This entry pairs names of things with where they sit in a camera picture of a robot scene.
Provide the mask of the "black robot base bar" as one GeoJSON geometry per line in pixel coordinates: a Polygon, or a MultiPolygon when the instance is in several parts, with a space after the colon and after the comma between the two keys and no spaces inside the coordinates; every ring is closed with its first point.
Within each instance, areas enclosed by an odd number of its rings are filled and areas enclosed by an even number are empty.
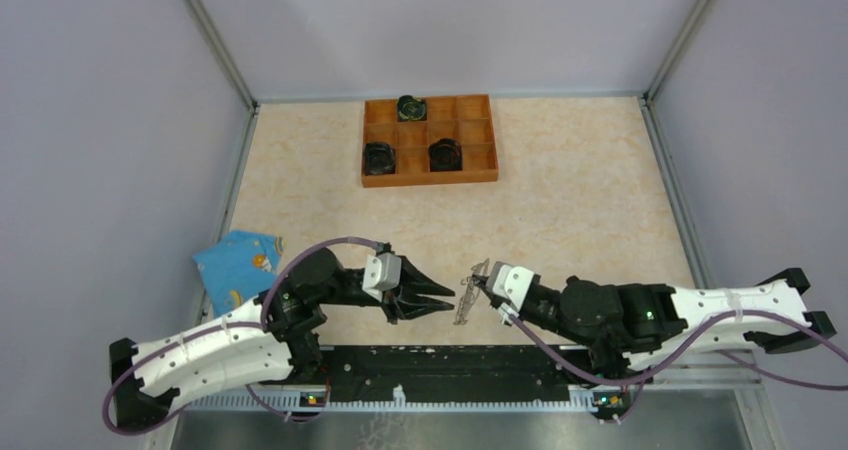
{"type": "Polygon", "coordinates": [[[398,386],[411,403],[550,402],[595,386],[535,345],[335,346],[276,382],[329,389],[332,403],[387,402],[398,386]]]}

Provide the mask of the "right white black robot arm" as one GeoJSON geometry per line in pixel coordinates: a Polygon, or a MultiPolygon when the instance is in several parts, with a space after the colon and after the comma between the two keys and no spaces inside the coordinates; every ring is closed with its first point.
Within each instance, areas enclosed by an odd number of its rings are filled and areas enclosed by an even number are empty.
{"type": "Polygon", "coordinates": [[[583,346],[587,370],[600,382],[655,368],[676,351],[785,354],[836,334],[826,312],[807,308],[809,282],[799,268],[743,288],[599,284],[571,276],[555,290],[525,267],[498,262],[472,282],[503,324],[520,319],[583,346]]]}

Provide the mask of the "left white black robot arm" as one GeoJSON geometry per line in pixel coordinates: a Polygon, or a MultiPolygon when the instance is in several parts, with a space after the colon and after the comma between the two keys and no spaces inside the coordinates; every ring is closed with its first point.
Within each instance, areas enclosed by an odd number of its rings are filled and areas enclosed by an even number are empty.
{"type": "Polygon", "coordinates": [[[454,295],[387,245],[361,268],[316,249],[271,288],[213,320],[160,340],[111,343],[101,416],[112,432],[139,435],[221,391],[308,383],[323,366],[315,330],[327,320],[324,306],[375,307],[396,324],[450,311],[454,295]]]}

